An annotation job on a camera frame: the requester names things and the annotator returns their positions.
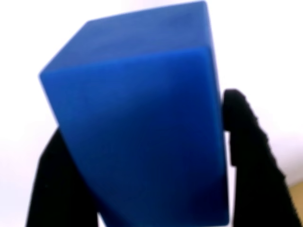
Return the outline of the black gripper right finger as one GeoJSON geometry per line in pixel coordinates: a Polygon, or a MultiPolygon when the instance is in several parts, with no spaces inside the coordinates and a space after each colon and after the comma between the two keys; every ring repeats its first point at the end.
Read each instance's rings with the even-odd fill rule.
{"type": "Polygon", "coordinates": [[[302,226],[285,175],[246,97],[227,89],[223,125],[230,133],[231,165],[236,167],[235,227],[302,226]]]}

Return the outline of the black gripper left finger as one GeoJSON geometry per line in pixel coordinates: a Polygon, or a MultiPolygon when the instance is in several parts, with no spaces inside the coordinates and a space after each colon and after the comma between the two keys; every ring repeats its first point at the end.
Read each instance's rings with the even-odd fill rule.
{"type": "Polygon", "coordinates": [[[60,130],[56,130],[40,156],[26,226],[98,226],[95,204],[60,130]]]}

